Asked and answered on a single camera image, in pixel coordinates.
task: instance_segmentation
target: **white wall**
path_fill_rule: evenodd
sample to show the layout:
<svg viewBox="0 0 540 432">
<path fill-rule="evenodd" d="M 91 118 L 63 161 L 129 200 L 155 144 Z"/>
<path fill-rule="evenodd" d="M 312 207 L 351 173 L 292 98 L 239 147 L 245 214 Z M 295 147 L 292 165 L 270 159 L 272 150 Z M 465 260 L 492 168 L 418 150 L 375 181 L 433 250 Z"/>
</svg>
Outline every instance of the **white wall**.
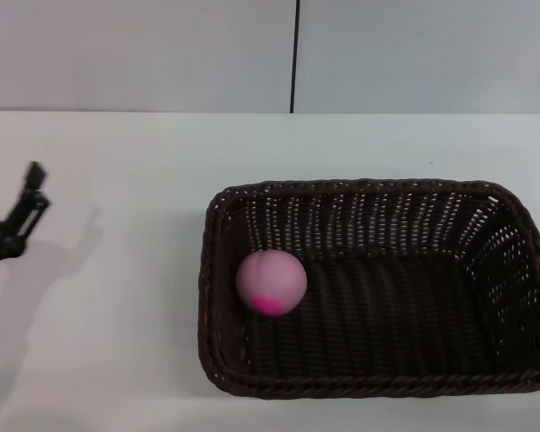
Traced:
<svg viewBox="0 0 540 432">
<path fill-rule="evenodd" d="M 540 113 L 540 0 L 302 0 L 297 113 Z"/>
<path fill-rule="evenodd" d="M 293 0 L 0 0 L 0 109 L 287 113 Z"/>
</svg>

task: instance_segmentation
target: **basket rim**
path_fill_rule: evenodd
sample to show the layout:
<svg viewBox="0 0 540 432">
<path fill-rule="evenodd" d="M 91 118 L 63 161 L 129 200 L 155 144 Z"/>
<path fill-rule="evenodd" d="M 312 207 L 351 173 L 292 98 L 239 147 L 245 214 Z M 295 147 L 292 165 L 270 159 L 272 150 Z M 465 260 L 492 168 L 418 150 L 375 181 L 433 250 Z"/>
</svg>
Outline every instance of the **basket rim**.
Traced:
<svg viewBox="0 0 540 432">
<path fill-rule="evenodd" d="M 198 342 L 202 368 L 208 378 L 221 390 L 235 395 L 262 398 L 312 397 L 314 393 L 328 393 L 342 397 L 357 396 L 438 396 L 445 394 L 478 394 L 494 392 L 531 392 L 540 390 L 540 368 L 514 373 L 467 375 L 369 375 L 279 378 L 260 374 L 239 373 L 229 369 L 220 352 L 220 341 L 214 337 L 215 322 L 210 305 L 210 290 L 214 260 L 214 243 L 221 229 L 221 215 L 230 206 L 245 199 L 268 197 L 312 197 L 331 194 L 428 194 L 469 193 L 488 195 L 503 201 L 517 222 L 525 229 L 528 246 L 535 253 L 535 274 L 540 286 L 540 233 L 529 211 L 508 189 L 485 181 L 453 181 L 441 179 L 404 180 L 317 180 L 317 181 L 266 181 L 244 184 L 224 189 L 211 200 L 206 212 L 202 239 L 202 259 L 199 278 Z"/>
</svg>

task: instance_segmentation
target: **wicker basket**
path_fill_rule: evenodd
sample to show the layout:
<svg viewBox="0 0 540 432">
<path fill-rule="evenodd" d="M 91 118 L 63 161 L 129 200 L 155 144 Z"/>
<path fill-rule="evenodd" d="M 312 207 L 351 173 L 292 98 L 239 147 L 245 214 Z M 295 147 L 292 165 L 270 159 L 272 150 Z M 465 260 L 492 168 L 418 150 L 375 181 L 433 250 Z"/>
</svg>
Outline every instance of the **wicker basket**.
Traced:
<svg viewBox="0 0 540 432">
<path fill-rule="evenodd" d="M 241 260 L 277 248 L 309 288 L 270 319 L 239 301 Z M 199 352 L 225 392 L 263 399 L 540 390 L 540 235 L 484 182 L 262 183 L 206 216 Z"/>
</svg>

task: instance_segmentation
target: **ball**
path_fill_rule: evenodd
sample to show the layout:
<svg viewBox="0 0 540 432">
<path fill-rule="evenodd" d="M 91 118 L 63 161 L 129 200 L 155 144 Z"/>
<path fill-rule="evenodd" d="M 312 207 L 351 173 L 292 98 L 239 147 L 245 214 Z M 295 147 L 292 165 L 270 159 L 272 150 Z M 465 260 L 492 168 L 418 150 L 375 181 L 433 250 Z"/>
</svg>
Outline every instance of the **ball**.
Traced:
<svg viewBox="0 0 540 432">
<path fill-rule="evenodd" d="M 302 263 L 282 250 L 258 250 L 248 255 L 236 275 L 240 299 L 252 310 L 270 317 L 294 309 L 307 285 Z"/>
</svg>

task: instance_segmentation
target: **white tabletop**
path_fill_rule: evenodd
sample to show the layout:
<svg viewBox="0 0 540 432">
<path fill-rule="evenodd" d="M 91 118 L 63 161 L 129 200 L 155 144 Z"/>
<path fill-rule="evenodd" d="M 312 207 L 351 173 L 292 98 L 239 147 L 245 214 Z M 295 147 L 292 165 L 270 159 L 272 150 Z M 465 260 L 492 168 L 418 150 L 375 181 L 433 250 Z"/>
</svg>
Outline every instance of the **white tabletop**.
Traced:
<svg viewBox="0 0 540 432">
<path fill-rule="evenodd" d="M 231 397 L 197 357 L 203 214 L 266 179 L 505 185 L 540 229 L 540 116 L 0 112 L 0 218 L 29 160 L 53 205 L 0 263 L 0 432 L 540 431 L 540 392 Z"/>
</svg>

